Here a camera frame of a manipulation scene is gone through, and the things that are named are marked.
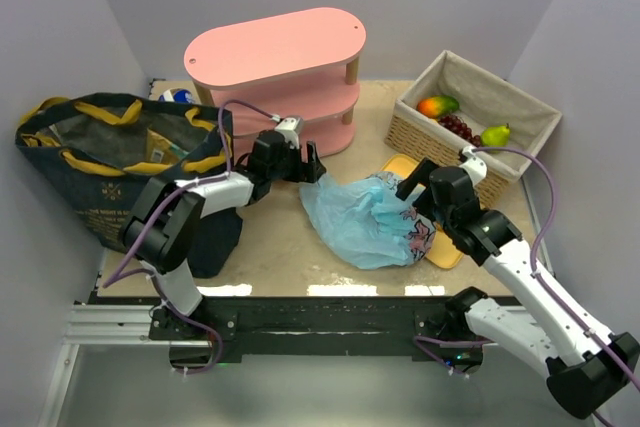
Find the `red grapes bunch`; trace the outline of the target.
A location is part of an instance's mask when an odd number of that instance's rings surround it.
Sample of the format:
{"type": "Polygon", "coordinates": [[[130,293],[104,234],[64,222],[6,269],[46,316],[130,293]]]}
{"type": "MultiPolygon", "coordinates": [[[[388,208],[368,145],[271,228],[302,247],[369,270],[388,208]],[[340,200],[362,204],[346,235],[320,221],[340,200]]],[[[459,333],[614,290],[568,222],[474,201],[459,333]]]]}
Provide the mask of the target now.
{"type": "Polygon", "coordinates": [[[457,115],[446,115],[438,120],[438,124],[475,147],[482,147],[483,143],[479,135],[475,135],[472,129],[457,115]]]}

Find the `green pear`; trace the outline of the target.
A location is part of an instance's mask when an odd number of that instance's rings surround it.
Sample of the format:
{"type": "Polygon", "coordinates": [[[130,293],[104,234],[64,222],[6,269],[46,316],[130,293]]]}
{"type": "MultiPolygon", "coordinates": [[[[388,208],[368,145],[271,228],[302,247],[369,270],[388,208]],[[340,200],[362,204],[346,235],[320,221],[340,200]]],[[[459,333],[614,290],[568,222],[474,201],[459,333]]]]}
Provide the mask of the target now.
{"type": "Polygon", "coordinates": [[[487,127],[481,134],[484,147],[505,147],[510,140],[511,128],[508,124],[487,127]]]}

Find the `blue plastic bag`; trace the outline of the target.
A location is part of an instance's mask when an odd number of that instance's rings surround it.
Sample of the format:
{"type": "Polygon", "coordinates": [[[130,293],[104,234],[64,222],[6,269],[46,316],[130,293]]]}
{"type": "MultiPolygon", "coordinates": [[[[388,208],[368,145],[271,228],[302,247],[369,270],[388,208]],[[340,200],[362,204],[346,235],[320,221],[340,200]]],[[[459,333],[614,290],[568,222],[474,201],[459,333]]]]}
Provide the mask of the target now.
{"type": "Polygon", "coordinates": [[[396,196],[401,181],[380,171],[340,184],[326,173],[301,185],[299,196],[320,239],[343,261],[362,270],[411,266],[430,252],[436,227],[413,206],[421,187],[405,200],[396,196]]]}

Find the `mango fruit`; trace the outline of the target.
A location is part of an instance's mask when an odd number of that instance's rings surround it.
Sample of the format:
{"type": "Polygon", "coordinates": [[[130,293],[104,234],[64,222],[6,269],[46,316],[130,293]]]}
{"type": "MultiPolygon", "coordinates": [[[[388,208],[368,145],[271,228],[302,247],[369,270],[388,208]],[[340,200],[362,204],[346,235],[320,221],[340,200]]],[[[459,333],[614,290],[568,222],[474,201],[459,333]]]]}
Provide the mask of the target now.
{"type": "Polygon", "coordinates": [[[459,102],[448,95],[438,95],[418,102],[416,110],[430,119],[439,119],[459,109],[459,102]]]}

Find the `brown kettle chips bag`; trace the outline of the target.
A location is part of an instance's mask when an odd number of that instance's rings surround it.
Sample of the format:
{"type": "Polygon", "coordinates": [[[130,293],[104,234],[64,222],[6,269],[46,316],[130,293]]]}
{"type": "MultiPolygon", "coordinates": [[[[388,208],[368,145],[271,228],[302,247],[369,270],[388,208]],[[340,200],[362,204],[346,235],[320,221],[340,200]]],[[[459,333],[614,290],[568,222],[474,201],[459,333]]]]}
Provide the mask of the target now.
{"type": "Polygon", "coordinates": [[[175,164],[184,156],[184,151],[162,134],[148,129],[146,134],[145,159],[151,163],[175,164]]]}

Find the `dark denim tote bag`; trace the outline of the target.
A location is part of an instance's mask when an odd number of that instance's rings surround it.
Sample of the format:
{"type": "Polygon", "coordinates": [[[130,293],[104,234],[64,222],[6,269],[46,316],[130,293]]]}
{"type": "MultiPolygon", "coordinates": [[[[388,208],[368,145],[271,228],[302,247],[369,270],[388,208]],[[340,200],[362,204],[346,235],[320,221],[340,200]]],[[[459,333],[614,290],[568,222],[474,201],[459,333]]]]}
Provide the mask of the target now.
{"type": "Polygon", "coordinates": [[[123,252],[119,230],[147,182],[223,173],[232,136],[227,110],[98,92],[45,100],[21,119],[15,145],[102,246],[123,252]],[[147,162],[148,129],[177,144],[182,159],[147,162]]]}

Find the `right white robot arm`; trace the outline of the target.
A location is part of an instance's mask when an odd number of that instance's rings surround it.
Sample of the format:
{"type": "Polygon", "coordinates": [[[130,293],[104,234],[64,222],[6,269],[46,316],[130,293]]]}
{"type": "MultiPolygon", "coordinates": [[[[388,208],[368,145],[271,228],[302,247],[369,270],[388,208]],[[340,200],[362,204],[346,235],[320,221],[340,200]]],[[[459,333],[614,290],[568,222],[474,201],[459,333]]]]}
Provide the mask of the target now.
{"type": "Polygon", "coordinates": [[[488,166],[476,149],[463,149],[460,160],[458,166],[439,167],[423,159],[398,184],[396,195],[436,222],[456,249],[506,286],[534,321],[519,320],[476,288],[450,300],[449,316],[534,369],[568,414],[598,416],[615,394],[638,384],[638,341],[592,316],[538,261],[536,243],[528,243],[503,213],[481,206],[475,188],[488,166]]]}

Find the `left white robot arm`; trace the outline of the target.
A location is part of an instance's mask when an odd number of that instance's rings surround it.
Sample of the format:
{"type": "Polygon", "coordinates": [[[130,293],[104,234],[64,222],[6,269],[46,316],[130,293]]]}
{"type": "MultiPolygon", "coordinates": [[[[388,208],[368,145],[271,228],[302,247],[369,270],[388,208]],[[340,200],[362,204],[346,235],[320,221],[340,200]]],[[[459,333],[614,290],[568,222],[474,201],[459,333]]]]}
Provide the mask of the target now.
{"type": "Polygon", "coordinates": [[[202,221],[260,201],[275,181],[313,184],[325,173],[313,141],[301,148],[291,134],[263,131],[246,163],[230,172],[187,181],[150,179],[124,221],[119,241],[149,271],[165,301],[189,317],[203,299],[188,263],[202,221]]]}

